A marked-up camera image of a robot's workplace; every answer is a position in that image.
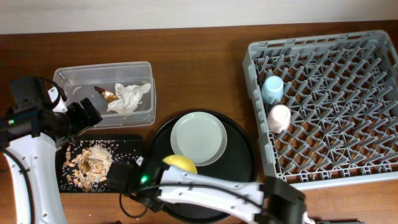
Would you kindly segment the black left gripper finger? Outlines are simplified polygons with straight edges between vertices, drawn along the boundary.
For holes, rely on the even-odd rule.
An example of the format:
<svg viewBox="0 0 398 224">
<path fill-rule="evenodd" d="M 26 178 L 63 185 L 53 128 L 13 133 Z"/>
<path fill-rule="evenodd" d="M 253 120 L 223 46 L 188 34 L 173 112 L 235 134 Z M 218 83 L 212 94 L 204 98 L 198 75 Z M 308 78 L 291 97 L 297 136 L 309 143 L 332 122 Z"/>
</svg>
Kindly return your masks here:
<svg viewBox="0 0 398 224">
<path fill-rule="evenodd" d="M 94 107 L 88 98 L 82 99 L 80 103 L 89 117 L 90 126 L 95 126 L 103 120 L 100 112 Z"/>
<path fill-rule="evenodd" d="M 70 132 L 81 133 L 89 126 L 90 117 L 79 103 L 73 102 L 67 108 L 67 117 L 70 120 Z"/>
</svg>

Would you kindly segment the brown gold coffee wrapper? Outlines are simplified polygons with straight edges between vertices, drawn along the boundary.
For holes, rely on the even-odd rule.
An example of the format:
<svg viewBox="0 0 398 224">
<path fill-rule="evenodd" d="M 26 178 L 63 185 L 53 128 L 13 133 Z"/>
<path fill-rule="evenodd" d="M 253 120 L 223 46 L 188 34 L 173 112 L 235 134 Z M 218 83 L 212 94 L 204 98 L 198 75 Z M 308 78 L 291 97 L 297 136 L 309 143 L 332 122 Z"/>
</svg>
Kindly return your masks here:
<svg viewBox="0 0 398 224">
<path fill-rule="evenodd" d="M 106 102 L 110 103 L 113 101 L 118 100 L 119 98 L 112 92 L 105 90 L 103 88 L 100 88 L 98 86 L 94 86 L 95 91 L 97 91 L 104 99 Z"/>
</svg>

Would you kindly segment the white napkin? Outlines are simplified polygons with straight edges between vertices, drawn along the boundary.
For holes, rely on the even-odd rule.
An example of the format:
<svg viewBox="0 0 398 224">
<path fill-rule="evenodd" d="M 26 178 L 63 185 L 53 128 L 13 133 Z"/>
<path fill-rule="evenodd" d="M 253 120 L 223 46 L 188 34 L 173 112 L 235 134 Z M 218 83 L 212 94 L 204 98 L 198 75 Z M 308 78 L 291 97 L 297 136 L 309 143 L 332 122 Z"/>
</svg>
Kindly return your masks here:
<svg viewBox="0 0 398 224">
<path fill-rule="evenodd" d="M 129 86 L 116 83 L 115 93 L 118 99 L 108 103 L 107 112 L 115 111 L 118 114 L 132 113 L 137 108 L 142 96 L 149 92 L 150 88 L 150 83 Z"/>
</svg>

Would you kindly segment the yellow plastic bowl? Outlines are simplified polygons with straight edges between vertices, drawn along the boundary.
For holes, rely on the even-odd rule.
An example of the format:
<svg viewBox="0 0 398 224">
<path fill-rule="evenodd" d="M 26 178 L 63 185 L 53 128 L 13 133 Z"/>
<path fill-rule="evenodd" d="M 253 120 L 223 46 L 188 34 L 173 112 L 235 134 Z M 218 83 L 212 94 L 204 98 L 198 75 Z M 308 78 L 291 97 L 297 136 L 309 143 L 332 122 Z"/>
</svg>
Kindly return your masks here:
<svg viewBox="0 0 398 224">
<path fill-rule="evenodd" d="M 177 166 L 178 168 L 190 172 L 192 174 L 197 174 L 197 168 L 194 163 L 187 157 L 181 155 L 169 155 L 162 159 L 164 163 L 170 166 Z"/>
</svg>

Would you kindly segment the white round plate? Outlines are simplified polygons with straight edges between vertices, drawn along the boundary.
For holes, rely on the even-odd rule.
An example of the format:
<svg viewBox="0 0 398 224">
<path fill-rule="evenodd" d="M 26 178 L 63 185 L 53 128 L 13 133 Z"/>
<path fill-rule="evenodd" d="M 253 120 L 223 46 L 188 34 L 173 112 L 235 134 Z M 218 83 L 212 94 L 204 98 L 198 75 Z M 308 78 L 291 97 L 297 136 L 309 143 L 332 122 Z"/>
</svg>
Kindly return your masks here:
<svg viewBox="0 0 398 224">
<path fill-rule="evenodd" d="M 226 150 L 227 143 L 226 128 L 221 120 L 201 111 L 183 115 L 170 134 L 174 154 L 187 157 L 195 166 L 216 162 Z"/>
</svg>

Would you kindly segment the pink plastic cup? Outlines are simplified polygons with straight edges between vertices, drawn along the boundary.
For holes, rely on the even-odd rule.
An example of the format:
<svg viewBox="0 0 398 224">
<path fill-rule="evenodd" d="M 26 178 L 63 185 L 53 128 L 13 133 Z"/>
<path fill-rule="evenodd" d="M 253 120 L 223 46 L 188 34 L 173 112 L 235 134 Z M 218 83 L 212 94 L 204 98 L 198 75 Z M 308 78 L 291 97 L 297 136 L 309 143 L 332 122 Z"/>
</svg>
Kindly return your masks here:
<svg viewBox="0 0 398 224">
<path fill-rule="evenodd" d="M 285 105 L 275 105 L 267 117 L 268 128 L 273 133 L 281 133 L 290 126 L 291 112 Z"/>
</svg>

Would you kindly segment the light blue plastic cup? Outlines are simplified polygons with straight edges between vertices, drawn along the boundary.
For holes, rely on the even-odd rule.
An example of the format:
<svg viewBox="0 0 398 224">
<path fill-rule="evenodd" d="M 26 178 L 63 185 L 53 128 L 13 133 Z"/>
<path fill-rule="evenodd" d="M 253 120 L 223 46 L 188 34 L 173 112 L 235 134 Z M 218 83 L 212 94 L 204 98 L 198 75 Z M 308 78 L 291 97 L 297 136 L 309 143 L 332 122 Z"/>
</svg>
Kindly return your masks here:
<svg viewBox="0 0 398 224">
<path fill-rule="evenodd" d="M 261 95 L 265 104 L 271 105 L 275 100 L 280 101 L 284 92 L 283 80 L 278 76 L 266 78 L 261 89 Z"/>
</svg>

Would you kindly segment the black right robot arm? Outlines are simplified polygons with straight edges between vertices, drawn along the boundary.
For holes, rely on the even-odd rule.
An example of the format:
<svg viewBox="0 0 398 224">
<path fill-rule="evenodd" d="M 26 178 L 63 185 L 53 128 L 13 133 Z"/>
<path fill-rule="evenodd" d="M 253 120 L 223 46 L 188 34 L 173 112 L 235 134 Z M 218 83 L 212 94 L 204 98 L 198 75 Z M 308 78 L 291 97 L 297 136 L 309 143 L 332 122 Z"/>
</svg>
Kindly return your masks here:
<svg viewBox="0 0 398 224">
<path fill-rule="evenodd" d="M 114 162 L 107 185 L 153 212 L 166 203 L 197 205 L 227 213 L 246 223 L 313 223 L 305 195 L 276 177 L 265 183 L 232 182 L 162 164 L 153 182 L 135 164 Z"/>
</svg>

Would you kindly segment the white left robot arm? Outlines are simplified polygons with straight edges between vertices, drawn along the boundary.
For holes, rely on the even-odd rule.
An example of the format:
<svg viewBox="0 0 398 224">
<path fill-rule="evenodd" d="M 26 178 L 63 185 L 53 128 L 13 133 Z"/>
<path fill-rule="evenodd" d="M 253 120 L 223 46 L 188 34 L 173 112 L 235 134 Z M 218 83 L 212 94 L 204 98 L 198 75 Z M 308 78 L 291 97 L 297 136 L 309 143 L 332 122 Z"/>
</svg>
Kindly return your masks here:
<svg viewBox="0 0 398 224">
<path fill-rule="evenodd" d="M 102 117 L 88 98 L 66 104 L 65 91 L 44 77 L 10 83 L 15 105 L 1 119 L 1 152 L 12 176 L 18 223 L 66 223 L 56 153 Z"/>
</svg>

